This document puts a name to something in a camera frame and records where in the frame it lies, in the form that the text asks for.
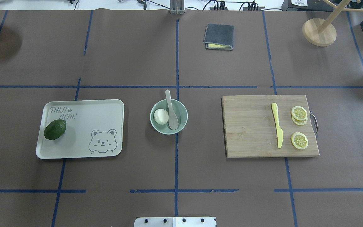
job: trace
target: towel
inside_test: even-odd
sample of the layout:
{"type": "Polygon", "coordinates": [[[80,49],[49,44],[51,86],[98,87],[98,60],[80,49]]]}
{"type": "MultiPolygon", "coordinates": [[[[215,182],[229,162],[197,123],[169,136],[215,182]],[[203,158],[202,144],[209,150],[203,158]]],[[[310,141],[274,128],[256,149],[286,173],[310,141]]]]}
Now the towel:
{"type": "Polygon", "coordinates": [[[204,44],[207,49],[233,50],[234,26],[221,24],[207,24],[204,44]]]}

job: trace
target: cutting board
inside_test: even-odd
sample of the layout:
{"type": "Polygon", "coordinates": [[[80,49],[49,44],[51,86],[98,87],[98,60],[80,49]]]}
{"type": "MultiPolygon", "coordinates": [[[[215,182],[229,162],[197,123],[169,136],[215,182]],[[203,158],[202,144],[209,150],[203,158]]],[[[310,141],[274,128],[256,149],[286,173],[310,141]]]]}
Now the cutting board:
{"type": "Polygon", "coordinates": [[[310,121],[306,95],[228,95],[222,96],[223,127],[228,158],[314,157],[319,156],[316,136],[310,121]],[[284,132],[282,147],[277,147],[277,132],[271,103],[278,105],[279,125],[284,132]],[[302,106],[308,122],[296,125],[291,109],[302,106]],[[296,149],[291,135],[301,132],[308,138],[308,147],[296,149]]]}

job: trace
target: rectangular tray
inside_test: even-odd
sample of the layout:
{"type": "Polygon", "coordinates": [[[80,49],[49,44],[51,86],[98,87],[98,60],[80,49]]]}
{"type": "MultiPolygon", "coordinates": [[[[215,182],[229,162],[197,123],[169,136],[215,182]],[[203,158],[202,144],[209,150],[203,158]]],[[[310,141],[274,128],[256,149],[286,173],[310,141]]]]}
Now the rectangular tray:
{"type": "Polygon", "coordinates": [[[316,136],[310,121],[305,95],[229,95],[222,96],[223,124],[228,158],[312,157],[319,156],[316,136]],[[279,125],[284,132],[282,147],[277,147],[277,132],[271,103],[278,105],[279,125]],[[302,106],[308,122],[296,125],[291,109],[302,106]],[[301,132],[308,138],[308,147],[296,149],[291,135],[301,132]]]}
{"type": "Polygon", "coordinates": [[[119,99],[49,102],[43,108],[36,155],[42,159],[116,156],[123,147],[124,103],[119,99]],[[56,140],[44,137],[46,126],[66,121],[56,140]]]}

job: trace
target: cartoon bear face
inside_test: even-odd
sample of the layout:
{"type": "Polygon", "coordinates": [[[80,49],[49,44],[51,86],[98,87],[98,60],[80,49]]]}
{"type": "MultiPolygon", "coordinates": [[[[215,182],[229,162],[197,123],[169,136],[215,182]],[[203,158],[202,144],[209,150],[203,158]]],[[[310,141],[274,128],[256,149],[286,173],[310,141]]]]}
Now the cartoon bear face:
{"type": "Polygon", "coordinates": [[[116,136],[117,132],[110,129],[108,132],[99,132],[99,130],[92,131],[92,140],[89,143],[89,150],[97,151],[98,153],[106,153],[107,151],[113,152],[117,148],[116,136]]]}

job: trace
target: yellow knife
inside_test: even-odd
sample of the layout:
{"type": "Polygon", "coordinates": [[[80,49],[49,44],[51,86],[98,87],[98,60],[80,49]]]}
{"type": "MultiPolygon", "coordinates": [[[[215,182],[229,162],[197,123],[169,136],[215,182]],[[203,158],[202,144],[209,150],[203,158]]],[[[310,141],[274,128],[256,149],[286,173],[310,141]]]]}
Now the yellow knife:
{"type": "Polygon", "coordinates": [[[273,110],[274,121],[275,121],[275,129],[277,130],[277,143],[278,148],[282,147],[282,139],[284,138],[284,134],[282,132],[282,128],[279,126],[278,120],[278,106],[275,102],[271,104],[271,109],[273,110]]]}

